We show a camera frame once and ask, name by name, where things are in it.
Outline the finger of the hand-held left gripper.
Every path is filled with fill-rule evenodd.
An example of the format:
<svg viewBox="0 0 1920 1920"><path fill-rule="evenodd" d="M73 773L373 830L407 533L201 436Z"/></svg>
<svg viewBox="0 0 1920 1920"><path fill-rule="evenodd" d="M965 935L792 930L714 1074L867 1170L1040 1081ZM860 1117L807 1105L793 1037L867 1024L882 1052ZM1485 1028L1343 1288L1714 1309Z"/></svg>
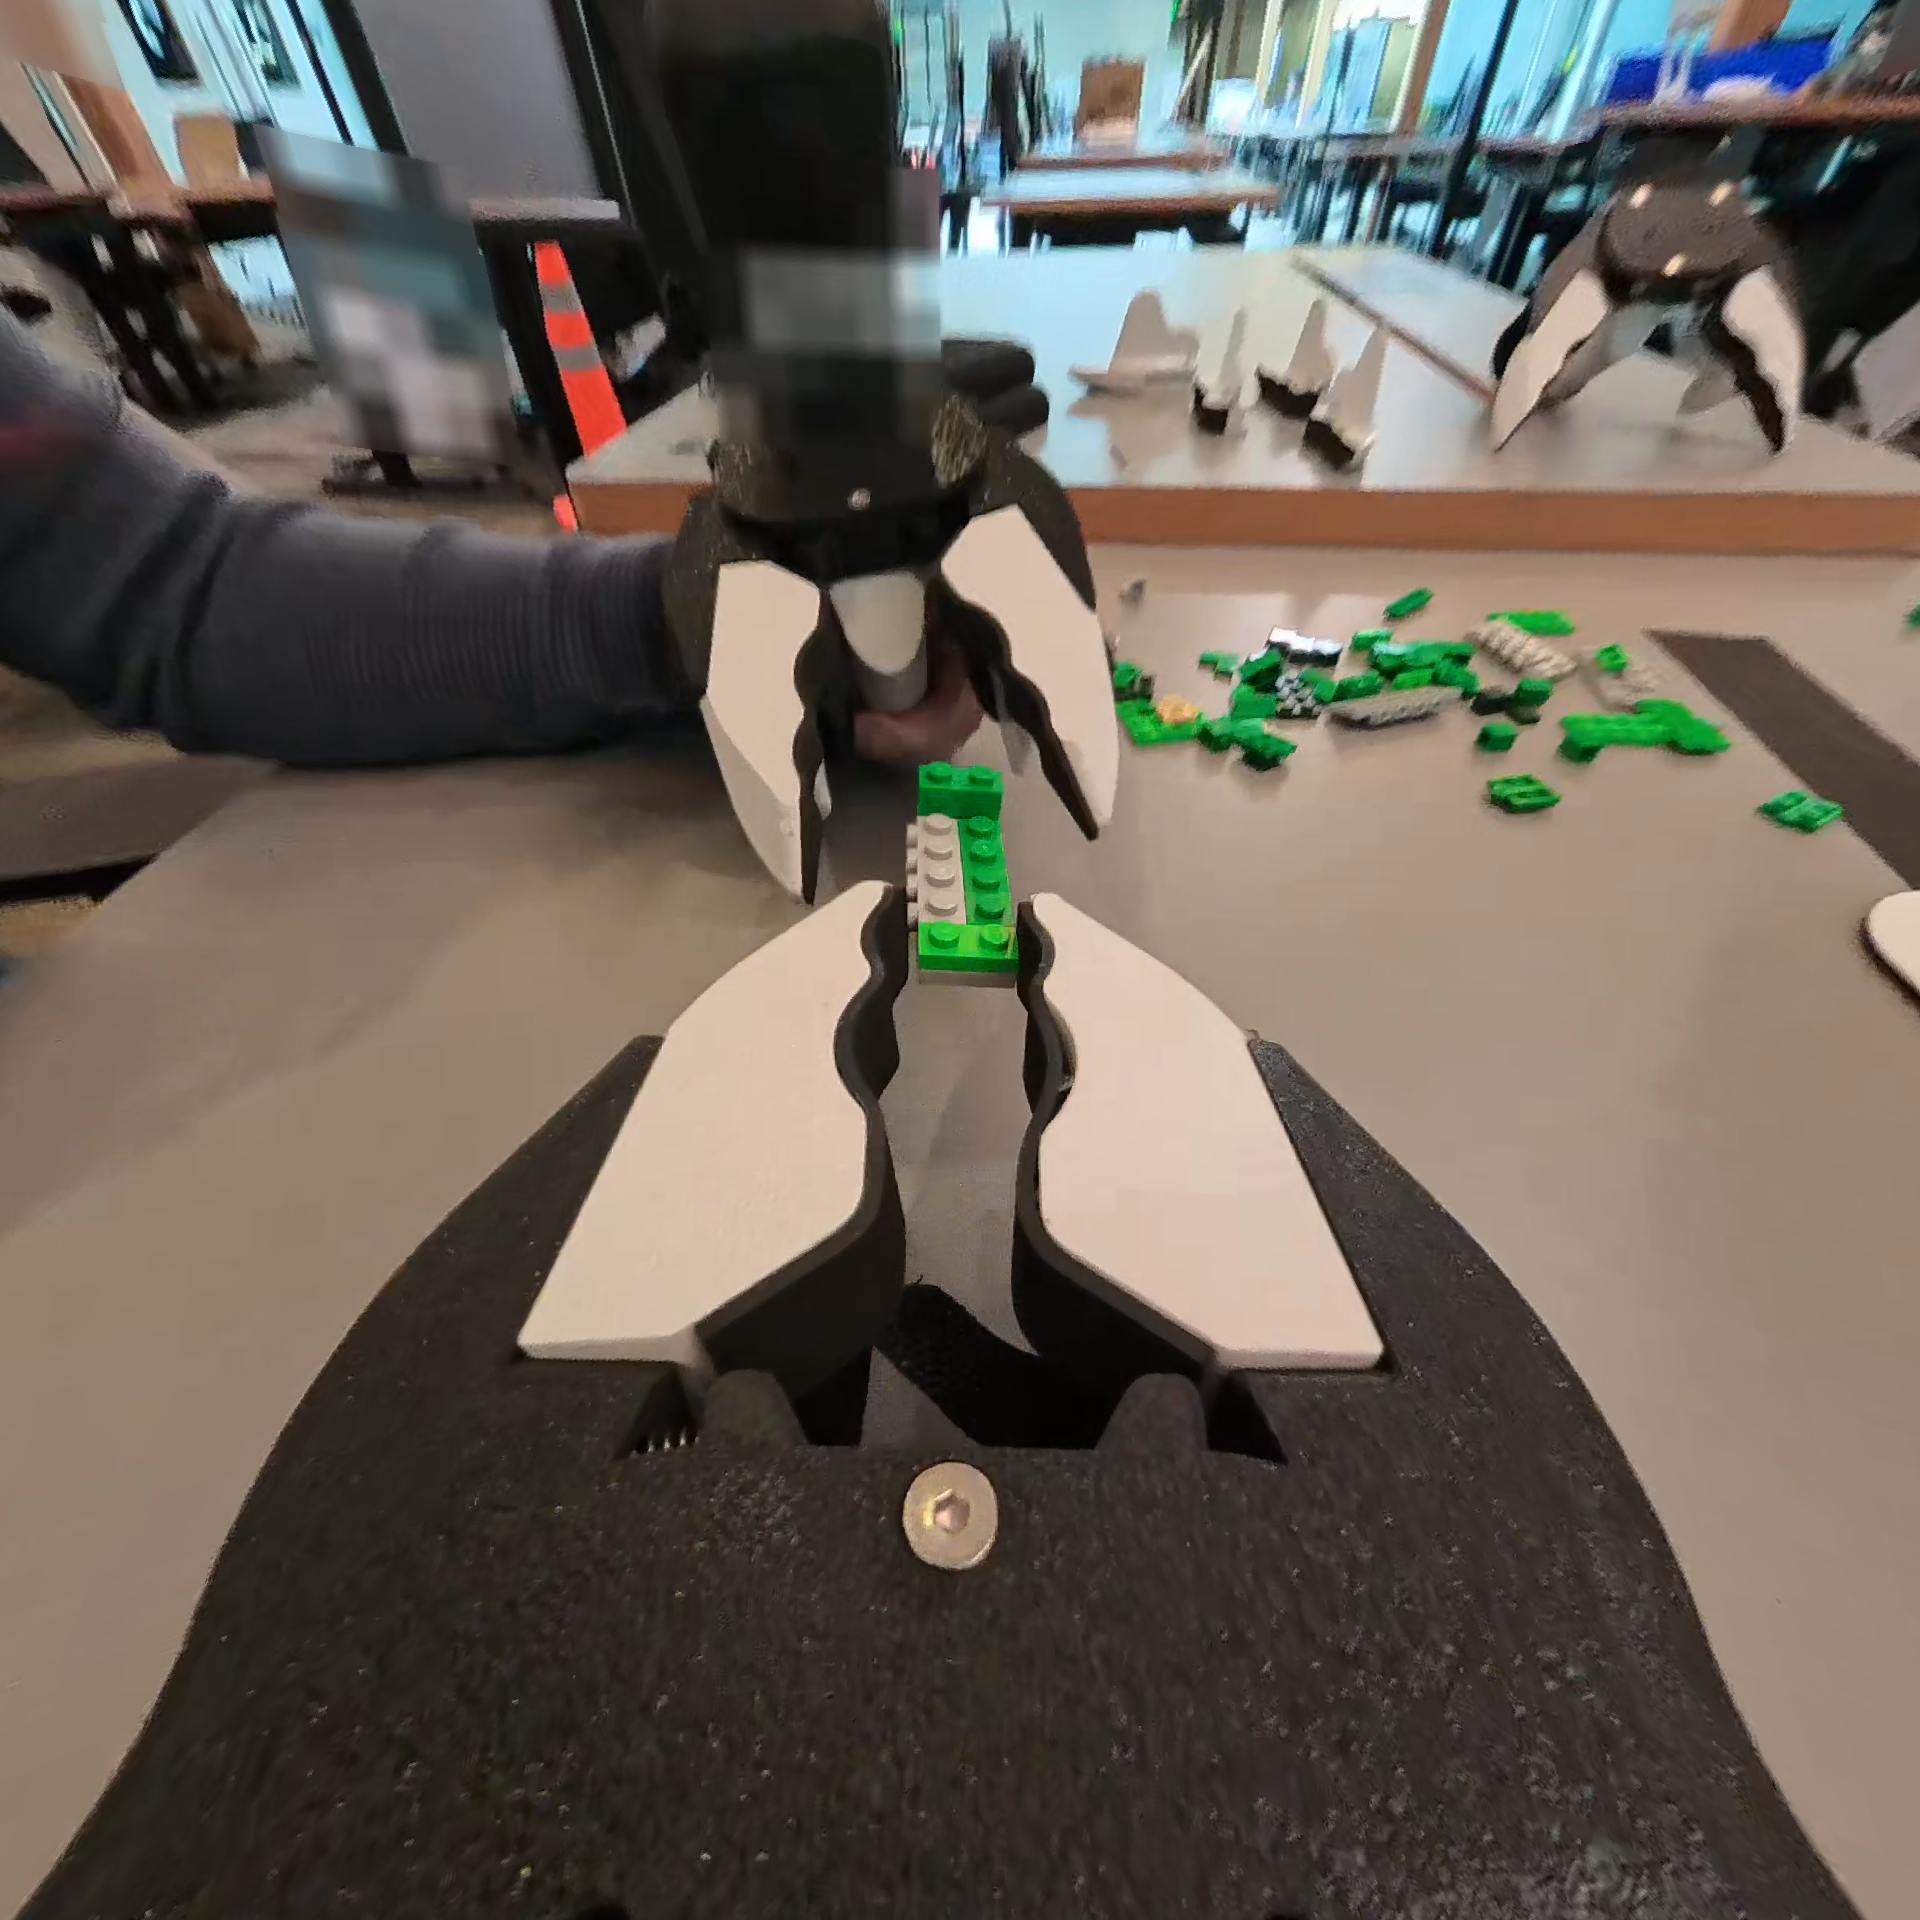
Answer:
<svg viewBox="0 0 1920 1920"><path fill-rule="evenodd" d="M817 582L776 564L718 566L702 722L738 827L800 901L820 888L820 711L829 664Z"/></svg>
<svg viewBox="0 0 1920 1920"><path fill-rule="evenodd" d="M983 708L1021 741L1079 833L1119 795L1119 715L1098 612L1021 507L969 522L947 548L947 608Z"/></svg>

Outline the dark display board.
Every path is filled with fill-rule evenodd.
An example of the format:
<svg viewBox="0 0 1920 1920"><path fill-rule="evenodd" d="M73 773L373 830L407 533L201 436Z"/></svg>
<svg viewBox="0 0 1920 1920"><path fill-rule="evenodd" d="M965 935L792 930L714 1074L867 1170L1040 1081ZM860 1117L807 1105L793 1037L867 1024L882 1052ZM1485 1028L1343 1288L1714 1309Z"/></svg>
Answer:
<svg viewBox="0 0 1920 1920"><path fill-rule="evenodd" d="M621 229L580 106L567 2L326 2L380 149L481 227Z"/></svg>

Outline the person's left forearm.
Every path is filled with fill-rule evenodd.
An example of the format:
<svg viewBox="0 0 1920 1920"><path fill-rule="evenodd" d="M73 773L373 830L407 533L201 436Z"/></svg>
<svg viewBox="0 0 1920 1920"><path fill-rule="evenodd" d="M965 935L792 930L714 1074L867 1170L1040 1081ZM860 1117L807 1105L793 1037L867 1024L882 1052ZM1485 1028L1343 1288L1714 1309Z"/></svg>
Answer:
<svg viewBox="0 0 1920 1920"><path fill-rule="evenodd" d="M4 315L4 665L112 729L305 772L607 745L699 702L666 557L241 494Z"/></svg>

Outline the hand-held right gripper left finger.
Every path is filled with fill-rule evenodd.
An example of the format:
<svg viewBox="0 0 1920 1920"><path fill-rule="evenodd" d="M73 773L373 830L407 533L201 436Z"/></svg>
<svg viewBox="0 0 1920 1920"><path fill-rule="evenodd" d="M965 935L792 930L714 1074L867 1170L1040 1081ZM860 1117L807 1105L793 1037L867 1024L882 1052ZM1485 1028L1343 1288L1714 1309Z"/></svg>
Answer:
<svg viewBox="0 0 1920 1920"><path fill-rule="evenodd" d="M516 1334L553 1361L833 1379L904 1285L882 1124L908 983L899 886L857 883L661 1037Z"/></svg>

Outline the green and grey brick assembly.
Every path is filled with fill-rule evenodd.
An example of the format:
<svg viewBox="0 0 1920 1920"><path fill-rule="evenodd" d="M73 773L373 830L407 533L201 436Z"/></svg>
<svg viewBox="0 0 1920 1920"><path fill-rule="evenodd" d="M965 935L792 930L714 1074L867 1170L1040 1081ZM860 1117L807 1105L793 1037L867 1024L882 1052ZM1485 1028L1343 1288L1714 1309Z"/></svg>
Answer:
<svg viewBox="0 0 1920 1920"><path fill-rule="evenodd" d="M1003 836L1004 776L987 765L924 763L908 827L908 930L919 973L943 984L1011 988L1021 935Z"/></svg>

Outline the wood-edged grey table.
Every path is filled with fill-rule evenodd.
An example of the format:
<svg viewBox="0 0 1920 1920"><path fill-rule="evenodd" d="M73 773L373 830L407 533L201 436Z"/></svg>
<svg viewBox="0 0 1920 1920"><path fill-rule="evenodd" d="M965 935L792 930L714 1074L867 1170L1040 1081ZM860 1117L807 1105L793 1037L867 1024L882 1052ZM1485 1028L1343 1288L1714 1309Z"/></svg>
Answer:
<svg viewBox="0 0 1920 1920"><path fill-rule="evenodd" d="M1519 299L1392 249L971 252L937 272L951 333L1032 349L1050 425L1032 450L1090 544L1914 557L1918 464L1811 419L1770 453L1746 408L1681 412L1688 372L1635 354L1512 440L1487 439L1485 372ZM1247 315L1252 365L1281 365L1316 299L1338 364L1386 346L1376 436L1333 468L1252 403L1213 439L1189 385L1097 400L1129 299L1157 292L1209 357Z"/></svg>

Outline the person's left hand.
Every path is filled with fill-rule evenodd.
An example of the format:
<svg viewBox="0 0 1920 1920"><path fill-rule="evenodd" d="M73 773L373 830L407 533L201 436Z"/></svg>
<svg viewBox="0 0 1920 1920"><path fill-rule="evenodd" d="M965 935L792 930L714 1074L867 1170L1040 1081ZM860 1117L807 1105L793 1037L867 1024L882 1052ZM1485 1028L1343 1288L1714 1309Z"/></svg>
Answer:
<svg viewBox="0 0 1920 1920"><path fill-rule="evenodd" d="M930 676L914 708L860 708L851 715L851 745L867 763L921 765L949 759L983 725L969 673Z"/></svg>

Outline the orange traffic cone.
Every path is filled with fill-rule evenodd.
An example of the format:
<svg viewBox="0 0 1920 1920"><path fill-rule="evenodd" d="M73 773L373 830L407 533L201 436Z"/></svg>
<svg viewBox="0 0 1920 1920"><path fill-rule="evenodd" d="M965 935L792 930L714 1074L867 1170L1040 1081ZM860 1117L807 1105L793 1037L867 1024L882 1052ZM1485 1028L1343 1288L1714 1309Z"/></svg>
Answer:
<svg viewBox="0 0 1920 1920"><path fill-rule="evenodd" d="M553 512L564 533L580 533L567 472L580 458L617 444L628 429L628 415L596 346L564 247L555 239L538 239L534 245L534 274L543 326L543 385L535 408L564 479Z"/></svg>

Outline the grey desk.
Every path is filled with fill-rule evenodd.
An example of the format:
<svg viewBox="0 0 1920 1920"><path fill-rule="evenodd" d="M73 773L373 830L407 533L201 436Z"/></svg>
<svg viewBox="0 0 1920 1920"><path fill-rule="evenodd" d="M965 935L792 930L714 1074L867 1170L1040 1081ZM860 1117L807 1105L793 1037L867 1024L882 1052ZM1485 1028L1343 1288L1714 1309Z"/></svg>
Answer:
<svg viewBox="0 0 1920 1920"><path fill-rule="evenodd" d="M1918 1003L1900 876L1761 741L1470 725L1125 751L1057 890L1288 1045L1502 1263L1641 1474L1867 1916L1918 1911ZM706 745L252 786L4 984L4 1915L112 1782L255 1474L395 1268L793 920Z"/></svg>

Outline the pile of green bricks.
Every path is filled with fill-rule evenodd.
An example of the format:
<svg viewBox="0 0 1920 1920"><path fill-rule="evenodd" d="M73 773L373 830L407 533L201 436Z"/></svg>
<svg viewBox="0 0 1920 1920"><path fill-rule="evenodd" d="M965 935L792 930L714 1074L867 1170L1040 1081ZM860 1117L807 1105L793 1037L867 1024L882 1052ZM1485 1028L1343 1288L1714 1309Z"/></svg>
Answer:
<svg viewBox="0 0 1920 1920"><path fill-rule="evenodd" d="M1545 819L1594 772L1714 765L1736 722L1681 690L1655 640L1621 643L1556 605L1445 619L1434 589L1379 608L1244 615L1223 639L1108 640L1121 745L1151 801L1182 776L1209 801L1410 776L1483 813Z"/></svg>

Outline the idle black white gripper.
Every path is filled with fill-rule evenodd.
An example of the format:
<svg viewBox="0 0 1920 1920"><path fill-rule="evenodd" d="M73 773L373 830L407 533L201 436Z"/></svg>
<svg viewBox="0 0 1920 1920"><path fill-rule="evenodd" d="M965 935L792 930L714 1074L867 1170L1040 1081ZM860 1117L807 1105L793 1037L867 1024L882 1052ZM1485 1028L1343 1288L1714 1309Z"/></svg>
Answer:
<svg viewBox="0 0 1920 1920"><path fill-rule="evenodd" d="M1807 324L1793 260L1741 181L1699 166L1616 188L1545 267L1494 353L1491 446L1689 321L1699 368L1685 415L1736 397L1784 453L1807 393Z"/></svg>

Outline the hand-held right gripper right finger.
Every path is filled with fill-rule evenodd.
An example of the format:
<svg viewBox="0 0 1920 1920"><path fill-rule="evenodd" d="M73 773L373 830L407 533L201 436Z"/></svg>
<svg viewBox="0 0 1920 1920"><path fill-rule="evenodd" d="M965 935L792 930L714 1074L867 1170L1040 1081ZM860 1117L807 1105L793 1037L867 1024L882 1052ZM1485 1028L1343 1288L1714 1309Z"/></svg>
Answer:
<svg viewBox="0 0 1920 1920"><path fill-rule="evenodd" d="M1386 1339L1247 1028L1057 894L1021 905L1014 1309L1079 1379L1367 1374Z"/></svg>

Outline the background wooden table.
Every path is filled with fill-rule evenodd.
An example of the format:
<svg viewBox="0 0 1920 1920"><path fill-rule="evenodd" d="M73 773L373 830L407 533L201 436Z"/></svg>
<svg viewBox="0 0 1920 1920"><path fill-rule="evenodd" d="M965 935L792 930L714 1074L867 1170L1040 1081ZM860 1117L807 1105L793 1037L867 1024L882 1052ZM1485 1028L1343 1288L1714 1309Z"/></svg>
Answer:
<svg viewBox="0 0 1920 1920"><path fill-rule="evenodd" d="M1280 213L1281 199L1281 182L1237 164L1230 148L1189 138L1026 154L978 204L993 217L1004 249L1030 252L1132 247L1140 235L1244 247L1255 220Z"/></svg>

